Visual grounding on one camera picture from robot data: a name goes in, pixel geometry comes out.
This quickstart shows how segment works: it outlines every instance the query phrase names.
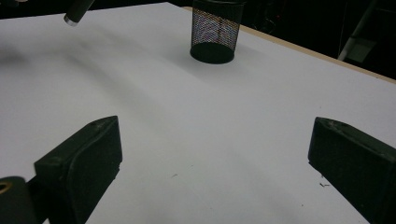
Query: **black mesh cup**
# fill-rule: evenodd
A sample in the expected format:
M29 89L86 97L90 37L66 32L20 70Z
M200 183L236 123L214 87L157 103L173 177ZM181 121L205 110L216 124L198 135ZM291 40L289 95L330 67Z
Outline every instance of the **black mesh cup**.
M194 0L191 56L204 63L233 60L245 1Z

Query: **wooden table edge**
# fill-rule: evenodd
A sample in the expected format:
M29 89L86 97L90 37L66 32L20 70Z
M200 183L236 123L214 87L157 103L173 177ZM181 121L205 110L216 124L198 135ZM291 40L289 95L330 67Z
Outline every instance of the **wooden table edge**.
M183 7L183 8L187 9L188 11L192 11L192 7ZM360 68L360 67L355 66L355 65L353 65L353 64L345 63L345 62L343 62L343 61L339 61L339 60L334 59L334 58L332 58L332 57L329 57L329 56L327 56L327 55L324 55L324 54L315 52L315 51L313 51L313 50L311 50L311 49L303 48L303 47L301 47L301 46L298 46L298 45L292 44L292 43L290 43L290 42L288 42L288 41L279 39L279 38L277 38L277 37L274 37L274 36L271 36L271 35L262 33L262 32L260 32L260 31L254 30L254 29L249 28L249 27L246 27L246 26L244 26L244 25L241 25L241 26L240 26L240 29L241 29L242 31L248 33L248 34L255 35L255 36L259 37L259 38L262 38L262 39L271 41L271 42L273 42L273 43L275 43L275 44L284 46L284 47L286 47L286 48L294 49L294 50L300 51L300 52L302 52L302 53L311 55L311 56L313 56L313 57L320 58L321 60L324 60L324 61L327 61L327 62L330 62L330 63L335 63L335 64L337 64L337 65L340 65L340 66L343 66L343 67L346 67L346 68L349 68L349 69L352 69L352 70L361 72L361 73L363 73L363 74L366 74L366 75L369 75L369 76L372 76L372 77L376 77L376 78L380 78L380 79L383 79L383 80L388 81L388 82L390 82L390 83L396 84L396 80L395 80L395 79L392 79L392 78L390 78L390 77L384 77L384 76L382 76L382 75L379 75L378 73L371 72L371 71L369 71L369 70Z

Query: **cylindrical object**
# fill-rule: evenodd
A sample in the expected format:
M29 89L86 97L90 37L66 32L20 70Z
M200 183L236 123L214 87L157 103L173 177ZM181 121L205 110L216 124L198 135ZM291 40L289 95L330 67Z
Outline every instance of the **cylindrical object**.
M245 1L194 0L192 4L191 50L204 63L233 60Z
M64 15L64 21L71 26L77 26L93 2L94 0L75 0L66 15Z

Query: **white tabletop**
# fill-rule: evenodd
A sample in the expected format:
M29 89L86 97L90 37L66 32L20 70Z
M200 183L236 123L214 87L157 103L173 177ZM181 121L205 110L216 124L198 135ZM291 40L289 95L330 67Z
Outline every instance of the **white tabletop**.
M88 223L367 223L309 164L315 117L396 147L396 85L240 32L235 59L190 54L170 4L0 21L0 176L118 115L123 162Z

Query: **mesh pencil cup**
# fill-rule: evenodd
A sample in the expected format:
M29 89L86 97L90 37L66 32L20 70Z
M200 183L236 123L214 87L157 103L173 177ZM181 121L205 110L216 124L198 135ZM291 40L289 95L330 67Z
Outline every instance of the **mesh pencil cup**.
M194 0L190 55L204 63L233 60L245 1Z

